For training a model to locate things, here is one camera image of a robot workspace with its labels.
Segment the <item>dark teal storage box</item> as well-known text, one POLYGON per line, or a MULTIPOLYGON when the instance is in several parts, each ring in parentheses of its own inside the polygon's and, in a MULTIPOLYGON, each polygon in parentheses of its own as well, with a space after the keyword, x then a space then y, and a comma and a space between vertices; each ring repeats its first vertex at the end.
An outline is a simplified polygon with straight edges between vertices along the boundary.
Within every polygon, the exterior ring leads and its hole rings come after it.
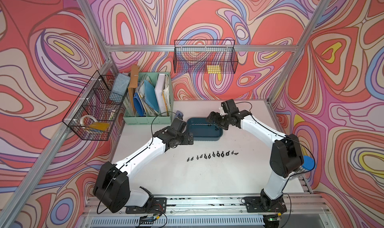
POLYGON ((218 141, 223 135, 223 129, 210 124, 206 118, 190 118, 187 121, 187 130, 194 136, 194 141, 218 141))

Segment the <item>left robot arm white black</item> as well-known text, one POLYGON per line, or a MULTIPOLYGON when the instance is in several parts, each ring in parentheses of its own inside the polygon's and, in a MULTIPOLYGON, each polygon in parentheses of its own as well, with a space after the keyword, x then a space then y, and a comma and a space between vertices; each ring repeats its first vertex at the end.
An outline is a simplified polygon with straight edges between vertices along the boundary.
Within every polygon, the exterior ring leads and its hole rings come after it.
POLYGON ((144 187, 130 188, 130 180, 156 157, 178 146, 194 144, 187 123, 175 118, 172 124, 152 134, 151 139, 130 156, 114 164, 104 163, 99 171, 93 195, 112 213, 123 207, 146 208, 153 195, 144 187))

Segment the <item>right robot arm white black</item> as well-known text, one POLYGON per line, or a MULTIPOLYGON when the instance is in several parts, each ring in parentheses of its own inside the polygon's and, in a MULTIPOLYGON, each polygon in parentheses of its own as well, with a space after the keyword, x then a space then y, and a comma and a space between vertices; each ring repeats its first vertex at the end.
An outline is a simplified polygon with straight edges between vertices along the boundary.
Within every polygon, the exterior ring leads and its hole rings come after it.
POLYGON ((266 186, 260 193, 260 205, 265 211, 270 211, 278 204, 283 191, 291 177, 304 164, 301 144, 296 135, 286 135, 260 122, 247 110, 239 110, 234 100, 221 103, 219 112, 212 111, 207 122, 228 130, 235 126, 244 130, 269 147, 271 175, 266 186))

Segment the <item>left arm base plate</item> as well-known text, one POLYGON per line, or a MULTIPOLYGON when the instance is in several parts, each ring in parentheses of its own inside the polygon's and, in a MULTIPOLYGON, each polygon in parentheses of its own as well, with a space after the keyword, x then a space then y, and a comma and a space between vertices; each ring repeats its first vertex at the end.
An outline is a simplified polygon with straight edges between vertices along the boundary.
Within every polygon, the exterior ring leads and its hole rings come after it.
POLYGON ((125 208, 126 214, 165 213, 167 198, 155 197, 148 189, 140 187, 131 192, 125 208))

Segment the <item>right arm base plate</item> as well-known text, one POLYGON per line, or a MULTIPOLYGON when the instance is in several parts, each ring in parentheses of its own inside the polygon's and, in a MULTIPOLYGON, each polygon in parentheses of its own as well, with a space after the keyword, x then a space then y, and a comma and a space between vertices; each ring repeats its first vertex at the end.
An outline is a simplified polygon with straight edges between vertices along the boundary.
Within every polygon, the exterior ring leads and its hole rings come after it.
POLYGON ((275 200, 270 200, 269 197, 244 197, 242 198, 243 204, 246 206, 248 213, 285 213, 287 207, 283 196, 275 200))

